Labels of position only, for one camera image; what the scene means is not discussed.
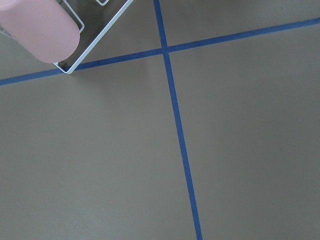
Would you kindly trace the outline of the salmon pink cup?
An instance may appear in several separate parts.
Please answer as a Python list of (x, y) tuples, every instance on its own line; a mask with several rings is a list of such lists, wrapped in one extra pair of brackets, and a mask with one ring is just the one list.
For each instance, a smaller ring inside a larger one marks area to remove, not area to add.
[(2, 0), (0, 25), (44, 63), (67, 59), (80, 42), (77, 23), (55, 0)]

